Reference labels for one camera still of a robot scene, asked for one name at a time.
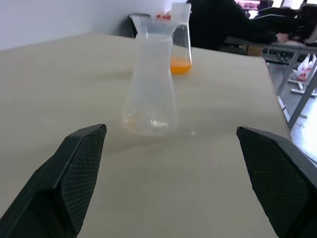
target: metal table leg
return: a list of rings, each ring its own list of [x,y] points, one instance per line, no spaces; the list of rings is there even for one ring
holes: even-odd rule
[[[302,113],[304,106],[306,105],[309,97],[311,96],[311,94],[316,86],[317,86],[317,73],[315,73],[313,75],[313,78],[311,79],[309,85],[307,86],[305,93],[303,94],[302,98],[300,99],[293,115],[291,116],[291,119],[288,122],[288,128],[290,130],[292,130],[293,126],[295,125],[297,118]]]
[[[295,51],[293,54],[293,58],[292,58],[291,62],[289,63],[287,70],[284,73],[283,82],[281,83],[281,85],[277,89],[277,92],[276,92],[277,96],[281,96],[281,93],[282,93],[282,91],[283,91],[283,89],[284,89],[284,87],[289,79],[289,76],[291,75],[291,73],[293,71],[293,67],[297,63],[298,56],[299,56],[299,50]]]

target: erlenmeyer flask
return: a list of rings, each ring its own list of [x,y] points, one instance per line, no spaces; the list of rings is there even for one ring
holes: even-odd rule
[[[136,63],[122,114],[129,131],[162,135],[177,125],[177,110],[170,72],[171,35],[177,22],[133,16],[138,31]]]
[[[190,9],[190,3],[172,4],[171,20],[178,22],[178,26],[173,34],[172,74],[187,73],[192,67],[192,51],[188,26]]]

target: desk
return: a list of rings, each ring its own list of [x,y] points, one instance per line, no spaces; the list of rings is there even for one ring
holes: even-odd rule
[[[261,44],[256,44],[256,43],[252,43],[252,42],[237,39],[237,38],[228,37],[226,40],[226,43],[236,44],[236,45],[261,46],[264,48],[270,48],[272,50],[286,51],[286,52],[294,53],[293,57],[289,63],[289,66],[287,67],[287,69],[284,73],[283,82],[278,87],[277,92],[276,92],[282,108],[284,108],[284,104],[283,104],[282,100],[280,99],[280,95],[281,95],[286,83],[288,82],[288,79],[289,79],[291,73],[293,72],[294,66],[297,64],[298,56],[300,54],[317,54],[317,47],[309,47],[309,46],[306,46],[305,44],[302,44],[302,43],[299,43],[296,41],[289,41],[286,43],[273,43],[271,45],[261,45]],[[285,115],[285,118],[288,122],[288,127],[290,130],[295,125],[295,123],[296,123],[299,115],[302,113],[302,110],[304,109],[304,106],[306,105],[309,97],[311,96],[313,90],[317,86],[317,73],[316,73],[316,75],[311,74],[309,78],[310,78],[310,80],[308,80],[308,81],[310,83],[307,86],[307,90],[305,90],[301,100],[299,101],[298,105],[296,106],[296,109],[294,110],[293,115],[291,117],[289,117],[286,109],[284,110],[284,115]]]
[[[0,52],[0,214],[66,135],[105,123],[79,238],[276,238],[235,135],[289,138],[264,60],[193,48],[174,78],[179,127],[162,138],[121,126],[133,62],[133,39],[94,33]]]

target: flask neck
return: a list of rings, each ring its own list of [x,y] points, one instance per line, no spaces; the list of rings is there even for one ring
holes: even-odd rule
[[[170,35],[139,33],[136,37],[136,67],[161,73],[169,70],[172,42]]]

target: wooden table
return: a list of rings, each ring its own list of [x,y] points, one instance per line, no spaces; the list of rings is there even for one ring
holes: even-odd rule
[[[94,33],[0,52],[0,215],[66,135],[105,123],[80,238],[275,238],[235,135],[289,137],[264,60],[193,49],[163,138],[121,125],[133,62],[133,39]]]

